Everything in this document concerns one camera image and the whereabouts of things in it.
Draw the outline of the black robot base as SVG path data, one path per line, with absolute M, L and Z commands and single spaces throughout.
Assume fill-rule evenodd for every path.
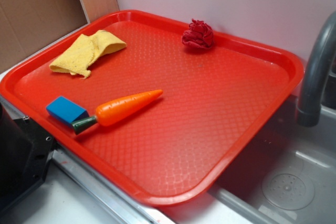
M 1 105 L 1 215 L 45 182 L 55 144 L 33 119 L 12 119 Z

